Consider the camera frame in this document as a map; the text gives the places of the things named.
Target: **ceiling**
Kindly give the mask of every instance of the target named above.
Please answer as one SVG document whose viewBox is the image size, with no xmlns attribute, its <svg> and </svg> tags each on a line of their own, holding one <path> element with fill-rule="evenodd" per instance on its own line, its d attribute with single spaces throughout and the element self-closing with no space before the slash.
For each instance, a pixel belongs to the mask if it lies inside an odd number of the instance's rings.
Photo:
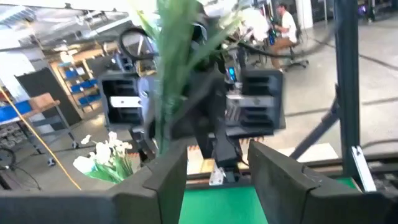
<svg viewBox="0 0 398 224">
<path fill-rule="evenodd" d="M 84 34 L 127 18 L 125 12 L 82 11 L 0 4 L 0 23 L 16 33 L 22 45 L 79 39 Z"/>
</svg>

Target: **cardboard box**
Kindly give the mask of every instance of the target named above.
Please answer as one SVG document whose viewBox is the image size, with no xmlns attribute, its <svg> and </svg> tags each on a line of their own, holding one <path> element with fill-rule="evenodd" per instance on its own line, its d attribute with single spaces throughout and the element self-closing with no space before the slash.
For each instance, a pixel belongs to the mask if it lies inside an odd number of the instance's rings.
<svg viewBox="0 0 398 224">
<path fill-rule="evenodd" d="M 49 104 L 54 103 L 54 99 L 52 98 L 50 93 L 44 93 L 40 96 L 33 97 L 29 100 L 29 104 L 32 107 L 32 110 L 39 110 L 41 108 L 46 107 Z"/>
</svg>

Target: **blue bin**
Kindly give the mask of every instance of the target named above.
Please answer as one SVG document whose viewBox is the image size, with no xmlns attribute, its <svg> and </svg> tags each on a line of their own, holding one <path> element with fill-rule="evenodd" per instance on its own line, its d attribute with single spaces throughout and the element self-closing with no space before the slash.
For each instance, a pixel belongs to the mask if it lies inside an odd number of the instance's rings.
<svg viewBox="0 0 398 224">
<path fill-rule="evenodd" d="M 29 100 L 25 100 L 15 104 L 20 114 L 26 114 L 32 111 L 32 107 L 29 104 Z M 0 122 L 7 121 L 18 117 L 17 112 L 12 108 L 11 105 L 0 107 Z"/>
<path fill-rule="evenodd" d="M 98 84 L 98 80 L 92 79 L 92 80 L 90 80 L 90 83 L 91 83 L 92 85 Z"/>
<path fill-rule="evenodd" d="M 87 81 L 82 82 L 80 84 L 80 86 L 83 87 L 83 88 L 91 88 L 91 87 L 93 87 L 93 84 L 91 84 L 90 80 L 87 80 Z"/>
<path fill-rule="evenodd" d="M 82 97 L 79 99 L 79 103 L 81 105 L 86 105 L 88 103 L 91 103 L 93 101 L 99 100 L 101 98 L 101 95 L 95 94 L 95 95 L 88 95 L 86 97 Z"/>
<path fill-rule="evenodd" d="M 71 91 L 72 93 L 78 93 L 78 92 L 80 92 L 80 87 L 81 87 L 80 84 L 72 85 L 72 86 L 70 87 L 70 91 Z"/>
<path fill-rule="evenodd" d="M 77 74 L 76 70 L 67 70 L 65 71 L 65 76 L 67 78 L 75 78 L 77 77 L 79 74 Z"/>
</svg>

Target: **metal bracket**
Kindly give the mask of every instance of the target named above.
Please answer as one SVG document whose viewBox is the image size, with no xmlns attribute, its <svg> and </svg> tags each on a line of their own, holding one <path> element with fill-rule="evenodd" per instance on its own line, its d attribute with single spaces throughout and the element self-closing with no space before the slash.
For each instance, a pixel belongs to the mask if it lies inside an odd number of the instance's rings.
<svg viewBox="0 0 398 224">
<path fill-rule="evenodd" d="M 216 164 L 214 164 L 213 171 L 211 172 L 210 175 L 210 180 L 209 180 L 209 185 L 210 186 L 218 186 L 218 185 L 223 185 L 224 183 L 224 169 L 218 168 Z"/>
<path fill-rule="evenodd" d="M 238 107 L 274 107 L 274 98 L 271 96 L 243 96 L 227 95 L 227 104 Z"/>
<path fill-rule="evenodd" d="M 374 184 L 371 172 L 368 167 L 368 163 L 366 162 L 361 147 L 353 146 L 351 148 L 351 152 L 353 154 L 355 165 L 358 170 L 359 177 L 361 178 L 365 192 L 376 191 L 376 185 Z"/>
<path fill-rule="evenodd" d="M 139 96 L 111 96 L 111 106 L 114 108 L 140 108 L 141 98 Z"/>
</svg>

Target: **green leaves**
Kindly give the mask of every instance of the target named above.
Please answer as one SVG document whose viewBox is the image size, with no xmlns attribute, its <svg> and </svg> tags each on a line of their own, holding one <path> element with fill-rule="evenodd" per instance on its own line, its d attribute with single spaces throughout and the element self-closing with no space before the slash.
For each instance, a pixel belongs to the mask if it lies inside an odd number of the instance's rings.
<svg viewBox="0 0 398 224">
<path fill-rule="evenodd" d="M 87 172 L 85 175 L 94 179 L 118 184 L 130 175 L 133 175 L 133 171 L 130 158 L 128 156 L 121 157 L 116 154 L 112 167 L 95 162 L 95 170 Z"/>
<path fill-rule="evenodd" d="M 213 32 L 214 35 L 208 36 L 205 45 L 189 55 L 193 23 L 197 21 L 198 7 L 196 0 L 157 0 L 160 31 L 149 24 L 142 12 L 137 12 L 143 28 L 152 36 L 159 51 L 155 91 L 156 140 L 159 154 L 169 149 L 170 140 L 165 135 L 165 129 L 180 106 L 180 95 L 192 69 L 209 56 L 239 23 L 238 15 L 233 14 L 229 17 L 231 22 L 224 26 L 223 30 Z M 207 28 L 208 34 L 211 34 L 209 31 L 219 30 L 219 27 Z"/>
</svg>

